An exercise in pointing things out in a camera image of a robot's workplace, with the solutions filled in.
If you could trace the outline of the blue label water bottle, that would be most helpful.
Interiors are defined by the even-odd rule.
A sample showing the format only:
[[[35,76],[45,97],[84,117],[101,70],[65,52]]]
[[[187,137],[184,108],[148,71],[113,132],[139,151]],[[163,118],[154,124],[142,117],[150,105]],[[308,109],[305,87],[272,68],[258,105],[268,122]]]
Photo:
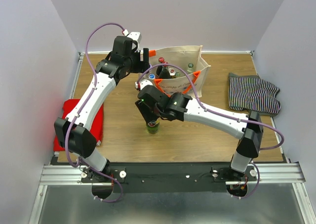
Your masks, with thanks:
[[[152,79],[152,80],[155,79],[155,75],[154,74],[150,74],[149,75],[149,79]]]

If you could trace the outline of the cola glass bottle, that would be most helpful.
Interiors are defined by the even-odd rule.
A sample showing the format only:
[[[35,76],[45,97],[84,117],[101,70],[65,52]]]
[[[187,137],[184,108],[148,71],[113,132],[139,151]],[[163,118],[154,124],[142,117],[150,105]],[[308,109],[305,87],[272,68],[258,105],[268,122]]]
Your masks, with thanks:
[[[156,70],[156,79],[159,78],[160,76],[160,73],[162,71],[162,64],[165,62],[165,59],[163,57],[160,57],[158,59],[158,63],[159,63],[159,66],[157,67],[157,70]]]
[[[170,79],[171,78],[171,75],[170,75],[169,68],[168,68],[167,64],[163,64],[162,65],[161,72],[159,74],[159,78],[160,79]]]

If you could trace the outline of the green beer bottle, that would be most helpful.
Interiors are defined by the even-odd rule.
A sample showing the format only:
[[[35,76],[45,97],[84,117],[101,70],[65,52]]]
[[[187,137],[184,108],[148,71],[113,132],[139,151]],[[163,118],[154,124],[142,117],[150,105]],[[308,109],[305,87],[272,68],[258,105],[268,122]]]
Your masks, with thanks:
[[[159,130],[159,120],[149,121],[146,124],[147,132],[150,134],[156,134]]]

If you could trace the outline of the red bull energy can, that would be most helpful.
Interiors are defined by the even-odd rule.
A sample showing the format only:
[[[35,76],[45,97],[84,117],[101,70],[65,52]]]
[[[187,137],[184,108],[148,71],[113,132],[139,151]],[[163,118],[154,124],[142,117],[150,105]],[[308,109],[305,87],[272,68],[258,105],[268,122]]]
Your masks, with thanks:
[[[170,78],[171,79],[175,78],[176,71],[172,68],[169,68],[168,70],[169,70]]]

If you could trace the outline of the beige canvas tote bag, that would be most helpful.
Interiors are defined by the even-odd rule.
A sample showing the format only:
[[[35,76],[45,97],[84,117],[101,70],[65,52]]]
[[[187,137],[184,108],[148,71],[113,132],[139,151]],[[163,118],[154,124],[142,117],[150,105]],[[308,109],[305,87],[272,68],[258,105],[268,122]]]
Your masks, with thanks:
[[[174,69],[181,74],[178,78],[173,79],[149,79],[150,74],[156,75],[156,68],[152,68],[149,73],[142,76],[141,80],[149,80],[153,86],[163,91],[167,95],[172,95],[176,92],[188,94],[191,97],[202,97],[202,87],[206,80],[208,71],[211,66],[201,56],[202,46],[187,45],[166,47],[157,50],[149,51],[149,63],[154,66],[158,64],[158,59],[163,57],[166,63],[175,65],[168,68]],[[193,63],[195,71],[188,74],[186,68],[189,63]]]

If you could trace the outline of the clear glass soda bottle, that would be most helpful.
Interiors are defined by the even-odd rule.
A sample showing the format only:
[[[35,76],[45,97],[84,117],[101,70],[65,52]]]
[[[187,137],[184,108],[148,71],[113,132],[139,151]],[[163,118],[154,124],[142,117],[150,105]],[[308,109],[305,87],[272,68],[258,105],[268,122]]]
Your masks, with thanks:
[[[195,71],[195,66],[194,66],[194,64],[193,64],[193,63],[189,63],[188,66],[187,66],[187,68],[186,68],[186,71],[187,71],[188,74],[193,73],[193,72]]]

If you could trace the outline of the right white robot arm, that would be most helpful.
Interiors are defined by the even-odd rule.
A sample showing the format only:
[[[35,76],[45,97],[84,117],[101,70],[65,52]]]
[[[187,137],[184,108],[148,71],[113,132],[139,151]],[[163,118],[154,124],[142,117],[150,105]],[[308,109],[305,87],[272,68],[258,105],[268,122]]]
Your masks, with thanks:
[[[236,121],[232,112],[210,105],[201,106],[198,100],[189,95],[174,93],[171,96],[161,92],[148,80],[138,83],[139,91],[136,106],[147,125],[154,126],[157,119],[187,121],[210,126],[226,132],[238,139],[236,151],[230,165],[224,169],[226,180],[241,180],[248,164],[259,156],[263,127],[257,112],[238,114]]]

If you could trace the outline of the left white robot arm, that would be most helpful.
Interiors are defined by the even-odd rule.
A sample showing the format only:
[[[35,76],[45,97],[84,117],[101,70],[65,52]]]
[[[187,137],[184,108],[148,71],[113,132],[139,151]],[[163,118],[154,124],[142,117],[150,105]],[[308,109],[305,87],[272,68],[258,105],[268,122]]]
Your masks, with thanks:
[[[112,51],[93,69],[93,79],[78,104],[64,119],[58,118],[54,123],[69,164],[73,167],[86,164],[99,182],[113,177],[110,162],[98,151],[97,140],[90,129],[100,107],[119,81],[128,73],[143,73],[149,68],[149,50],[144,50],[142,58],[140,41],[139,32],[117,36]]]

